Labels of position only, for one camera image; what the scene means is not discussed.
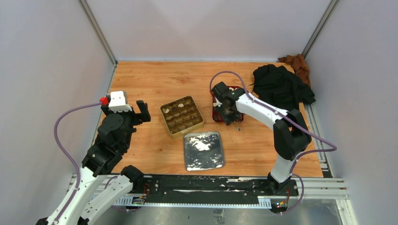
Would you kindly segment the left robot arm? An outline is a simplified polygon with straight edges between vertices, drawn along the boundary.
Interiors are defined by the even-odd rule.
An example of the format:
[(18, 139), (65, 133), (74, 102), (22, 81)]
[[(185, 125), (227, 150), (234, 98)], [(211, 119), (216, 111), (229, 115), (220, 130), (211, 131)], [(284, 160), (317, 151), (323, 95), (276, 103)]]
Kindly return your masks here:
[(94, 144), (88, 149), (81, 167), (72, 162), (77, 172), (72, 188), (50, 216), (37, 221), (38, 225), (92, 225), (128, 192), (137, 194), (143, 190), (147, 193), (144, 174), (129, 165), (113, 177), (107, 188), (93, 197), (99, 185), (127, 153), (135, 127), (151, 120), (147, 103), (142, 100), (136, 103), (139, 113), (128, 104), (117, 105), (110, 96), (99, 101), (105, 118), (98, 127)]

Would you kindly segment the black cloth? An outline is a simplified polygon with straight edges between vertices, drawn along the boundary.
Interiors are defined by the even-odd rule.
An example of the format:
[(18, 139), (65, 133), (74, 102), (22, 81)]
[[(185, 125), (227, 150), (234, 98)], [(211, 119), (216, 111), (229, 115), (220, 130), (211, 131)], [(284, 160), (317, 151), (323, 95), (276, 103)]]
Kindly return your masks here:
[(310, 86), (284, 66), (264, 65), (253, 71), (253, 92), (258, 98), (275, 107), (299, 110), (299, 104), (315, 102)]

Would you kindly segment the brown cloth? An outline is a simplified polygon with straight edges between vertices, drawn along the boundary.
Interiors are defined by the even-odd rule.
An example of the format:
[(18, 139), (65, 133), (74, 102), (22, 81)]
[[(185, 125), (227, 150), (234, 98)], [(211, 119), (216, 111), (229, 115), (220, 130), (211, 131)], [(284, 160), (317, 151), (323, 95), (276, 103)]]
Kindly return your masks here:
[(310, 68), (307, 65), (305, 58), (302, 54), (297, 54), (295, 56), (287, 55), (285, 57), (278, 58), (279, 62), (286, 63), (290, 65), (295, 74), (302, 80), (303, 83), (308, 84), (311, 87), (310, 82)]

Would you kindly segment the gold chocolate tin box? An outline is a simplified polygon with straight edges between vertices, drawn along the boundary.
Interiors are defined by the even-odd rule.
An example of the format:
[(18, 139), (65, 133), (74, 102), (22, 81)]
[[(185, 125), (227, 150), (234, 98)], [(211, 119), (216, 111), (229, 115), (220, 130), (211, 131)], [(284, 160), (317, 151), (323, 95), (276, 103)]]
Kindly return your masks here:
[(185, 96), (178, 100), (166, 103), (160, 107), (167, 131), (173, 139), (204, 127), (204, 117), (192, 96)]

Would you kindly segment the red chocolate tray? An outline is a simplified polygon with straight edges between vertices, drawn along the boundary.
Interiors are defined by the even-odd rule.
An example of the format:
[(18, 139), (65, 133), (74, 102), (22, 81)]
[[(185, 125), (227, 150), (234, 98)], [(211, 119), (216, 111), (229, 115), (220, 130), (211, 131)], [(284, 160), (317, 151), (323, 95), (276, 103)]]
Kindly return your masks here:
[[(212, 103), (213, 103), (213, 107), (212, 107), (213, 121), (216, 123), (224, 123), (223, 118), (219, 115), (219, 113), (215, 109), (215, 107), (217, 106), (217, 99), (213, 95), (212, 95)], [(242, 114), (240, 119), (236, 120), (234, 123), (239, 124), (239, 123), (242, 123), (243, 121), (244, 121), (244, 115)]]

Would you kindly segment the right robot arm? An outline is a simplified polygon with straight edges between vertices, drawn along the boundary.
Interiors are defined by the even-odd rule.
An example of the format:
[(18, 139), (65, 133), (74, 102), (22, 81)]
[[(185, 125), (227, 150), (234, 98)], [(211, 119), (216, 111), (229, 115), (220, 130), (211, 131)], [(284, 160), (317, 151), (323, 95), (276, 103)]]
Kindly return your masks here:
[(268, 174), (268, 189), (273, 195), (281, 195), (287, 189), (293, 165), (311, 142), (301, 112), (296, 109), (287, 111), (273, 107), (252, 94), (245, 93), (243, 88), (231, 90), (228, 87), (214, 87), (211, 92), (216, 100), (216, 106), (213, 108), (226, 125), (232, 124), (245, 114), (273, 131), (277, 158)]

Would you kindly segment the silver tin lid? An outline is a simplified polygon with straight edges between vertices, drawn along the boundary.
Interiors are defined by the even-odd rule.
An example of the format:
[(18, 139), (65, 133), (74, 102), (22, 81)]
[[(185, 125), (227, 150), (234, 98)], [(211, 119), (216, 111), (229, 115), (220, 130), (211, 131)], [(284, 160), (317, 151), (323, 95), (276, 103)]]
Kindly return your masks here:
[(189, 172), (225, 166), (223, 144), (219, 132), (190, 133), (183, 137), (184, 163)]

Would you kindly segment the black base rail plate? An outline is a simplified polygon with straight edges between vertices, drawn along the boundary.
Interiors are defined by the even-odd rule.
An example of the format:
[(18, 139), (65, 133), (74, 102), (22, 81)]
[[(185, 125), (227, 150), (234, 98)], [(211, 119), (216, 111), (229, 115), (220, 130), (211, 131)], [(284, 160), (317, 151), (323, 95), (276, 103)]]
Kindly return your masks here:
[(266, 177), (156, 175), (141, 177), (128, 197), (143, 197), (146, 204), (249, 206), (261, 197), (288, 200), (299, 195), (295, 180), (278, 185)]

